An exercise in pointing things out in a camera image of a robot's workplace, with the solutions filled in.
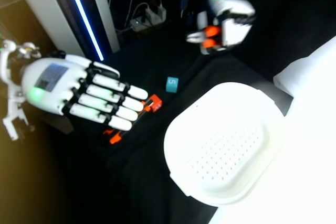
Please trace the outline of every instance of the green light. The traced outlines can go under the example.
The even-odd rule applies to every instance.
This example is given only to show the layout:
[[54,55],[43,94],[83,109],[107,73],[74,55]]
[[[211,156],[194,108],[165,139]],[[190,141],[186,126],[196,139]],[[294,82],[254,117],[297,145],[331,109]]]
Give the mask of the green light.
[[41,100],[42,96],[44,95],[44,90],[40,88],[33,88],[30,92],[29,96],[34,102],[38,102]]

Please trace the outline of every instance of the perforated basket bottom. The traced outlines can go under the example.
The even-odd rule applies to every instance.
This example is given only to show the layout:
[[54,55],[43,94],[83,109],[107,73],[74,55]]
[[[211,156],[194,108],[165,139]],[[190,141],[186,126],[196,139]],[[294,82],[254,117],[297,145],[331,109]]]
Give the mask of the perforated basket bottom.
[[223,125],[217,132],[204,132],[190,141],[186,169],[203,188],[223,187],[247,165],[263,141],[260,124]]

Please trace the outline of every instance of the blue cube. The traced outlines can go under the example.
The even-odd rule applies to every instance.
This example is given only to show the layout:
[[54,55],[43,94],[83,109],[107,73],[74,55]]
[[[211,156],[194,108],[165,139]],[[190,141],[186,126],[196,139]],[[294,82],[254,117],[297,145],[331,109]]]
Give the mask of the blue cube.
[[168,77],[166,84],[166,92],[176,93],[178,86],[178,78]]

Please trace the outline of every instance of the robotic hand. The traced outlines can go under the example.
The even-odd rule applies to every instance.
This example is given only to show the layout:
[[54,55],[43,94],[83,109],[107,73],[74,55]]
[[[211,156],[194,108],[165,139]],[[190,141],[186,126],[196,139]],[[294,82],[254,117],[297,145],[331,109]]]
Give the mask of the robotic hand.
[[144,108],[137,99],[148,97],[145,90],[121,82],[117,70],[81,56],[37,59],[25,67],[21,84],[15,84],[8,56],[17,49],[25,50],[28,59],[36,48],[31,43],[21,47],[5,40],[1,51],[1,79],[8,85],[8,115],[3,123],[12,140],[18,139],[12,123],[15,118],[28,125],[20,108],[25,101],[53,114],[72,114],[121,131],[129,131]]
[[247,0],[207,0],[207,6],[209,10],[197,16],[200,31],[189,34],[187,41],[201,44],[201,52],[205,55],[212,50],[227,50],[240,44],[255,19],[251,3]]

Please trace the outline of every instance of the white basket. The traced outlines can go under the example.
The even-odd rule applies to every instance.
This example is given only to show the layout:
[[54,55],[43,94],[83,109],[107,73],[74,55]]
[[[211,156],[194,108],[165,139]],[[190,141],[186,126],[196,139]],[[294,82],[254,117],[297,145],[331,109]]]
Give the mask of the white basket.
[[171,178],[212,206],[243,199],[283,144],[283,115],[250,86],[215,86],[170,124],[164,153]]

